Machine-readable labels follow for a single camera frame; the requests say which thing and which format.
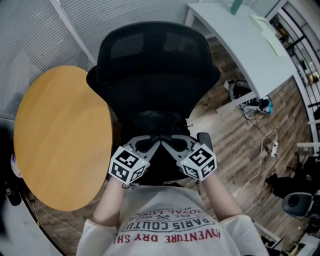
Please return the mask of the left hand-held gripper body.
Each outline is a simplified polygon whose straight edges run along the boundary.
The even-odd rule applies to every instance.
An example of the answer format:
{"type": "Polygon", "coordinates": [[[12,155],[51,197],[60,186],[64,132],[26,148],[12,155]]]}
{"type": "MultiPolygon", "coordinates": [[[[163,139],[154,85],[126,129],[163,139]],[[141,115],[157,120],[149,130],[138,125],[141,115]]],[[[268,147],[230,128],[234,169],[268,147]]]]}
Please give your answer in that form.
{"type": "Polygon", "coordinates": [[[108,174],[125,185],[133,183],[143,176],[150,166],[150,160],[160,146],[157,138],[152,140],[150,136],[133,137],[127,144],[119,146],[111,157],[108,174]],[[137,148],[140,142],[151,141],[151,146],[146,151],[137,148]]]}

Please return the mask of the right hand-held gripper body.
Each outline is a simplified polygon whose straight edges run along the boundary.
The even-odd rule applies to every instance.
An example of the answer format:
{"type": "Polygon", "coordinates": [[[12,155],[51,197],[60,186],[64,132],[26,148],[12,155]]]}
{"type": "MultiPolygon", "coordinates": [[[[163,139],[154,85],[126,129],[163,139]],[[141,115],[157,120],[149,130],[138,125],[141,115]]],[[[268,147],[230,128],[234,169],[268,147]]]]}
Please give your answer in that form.
{"type": "Polygon", "coordinates": [[[175,159],[181,172],[203,181],[217,169],[217,157],[209,136],[171,136],[161,141],[162,146],[175,159]]]}

